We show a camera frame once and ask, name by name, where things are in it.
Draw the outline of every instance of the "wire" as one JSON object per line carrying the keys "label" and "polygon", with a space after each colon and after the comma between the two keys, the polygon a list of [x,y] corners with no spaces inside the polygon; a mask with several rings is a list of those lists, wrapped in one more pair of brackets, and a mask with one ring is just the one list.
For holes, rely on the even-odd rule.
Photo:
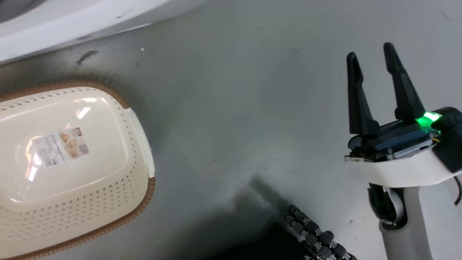
{"label": "wire", "polygon": [[457,206],[462,200],[462,184],[461,184],[461,181],[459,180],[459,177],[454,176],[454,179],[456,180],[457,187],[459,187],[459,196],[457,196],[457,199],[454,202],[454,204]]}

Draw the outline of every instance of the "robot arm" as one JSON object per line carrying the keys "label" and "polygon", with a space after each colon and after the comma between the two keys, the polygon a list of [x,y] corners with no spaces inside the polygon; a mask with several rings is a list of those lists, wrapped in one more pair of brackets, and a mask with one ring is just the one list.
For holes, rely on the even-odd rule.
{"label": "robot arm", "polygon": [[372,118],[358,59],[350,53],[350,132],[357,135],[348,144],[346,167],[370,183],[389,260],[451,259],[459,255],[462,219],[439,184],[462,170],[462,113],[451,107],[427,112],[394,46],[383,48],[397,121],[379,126]]}

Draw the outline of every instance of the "gray floor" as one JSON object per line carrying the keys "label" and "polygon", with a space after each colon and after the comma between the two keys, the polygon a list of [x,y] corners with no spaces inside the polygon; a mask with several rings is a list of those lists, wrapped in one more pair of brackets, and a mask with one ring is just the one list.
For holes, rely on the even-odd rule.
{"label": "gray floor", "polygon": [[350,138],[345,58],[357,53],[382,124],[395,108],[386,41],[428,110],[459,107],[458,5],[211,0],[170,21],[0,67],[1,91],[107,83],[128,99],[153,148],[158,182],[147,210],[48,259],[200,259],[258,234],[286,203],[335,232],[358,259],[386,259],[367,185],[342,169]]}

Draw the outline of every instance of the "sticker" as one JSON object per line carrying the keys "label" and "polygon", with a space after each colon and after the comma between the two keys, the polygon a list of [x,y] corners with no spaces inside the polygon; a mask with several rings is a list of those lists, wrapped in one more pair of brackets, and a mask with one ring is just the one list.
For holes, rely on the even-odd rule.
{"label": "sticker", "polygon": [[80,127],[36,138],[33,145],[45,167],[59,165],[90,153]]}

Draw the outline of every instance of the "white plastic basket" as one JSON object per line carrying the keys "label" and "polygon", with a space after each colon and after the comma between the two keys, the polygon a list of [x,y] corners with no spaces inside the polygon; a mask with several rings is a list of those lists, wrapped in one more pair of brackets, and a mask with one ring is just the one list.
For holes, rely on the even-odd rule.
{"label": "white plastic basket", "polygon": [[138,216],[154,192],[145,133],[122,96],[69,81],[0,96],[0,259],[36,259]]}

